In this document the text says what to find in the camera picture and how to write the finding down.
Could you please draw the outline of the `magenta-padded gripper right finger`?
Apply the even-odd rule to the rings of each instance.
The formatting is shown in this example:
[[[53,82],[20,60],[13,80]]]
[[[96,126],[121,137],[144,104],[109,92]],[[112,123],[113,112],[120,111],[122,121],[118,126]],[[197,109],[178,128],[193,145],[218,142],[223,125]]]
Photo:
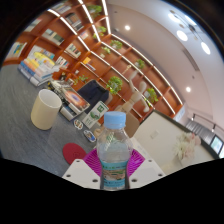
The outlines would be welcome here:
[[[151,158],[145,158],[136,150],[132,151],[127,164],[129,188],[140,188],[165,177],[165,173]]]

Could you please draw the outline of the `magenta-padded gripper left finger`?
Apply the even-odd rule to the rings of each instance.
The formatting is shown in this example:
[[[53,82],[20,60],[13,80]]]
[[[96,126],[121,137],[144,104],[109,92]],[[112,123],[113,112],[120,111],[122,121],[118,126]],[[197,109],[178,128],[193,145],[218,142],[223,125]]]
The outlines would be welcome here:
[[[93,149],[83,159],[75,159],[63,178],[84,188],[99,189],[101,174],[97,150]]]

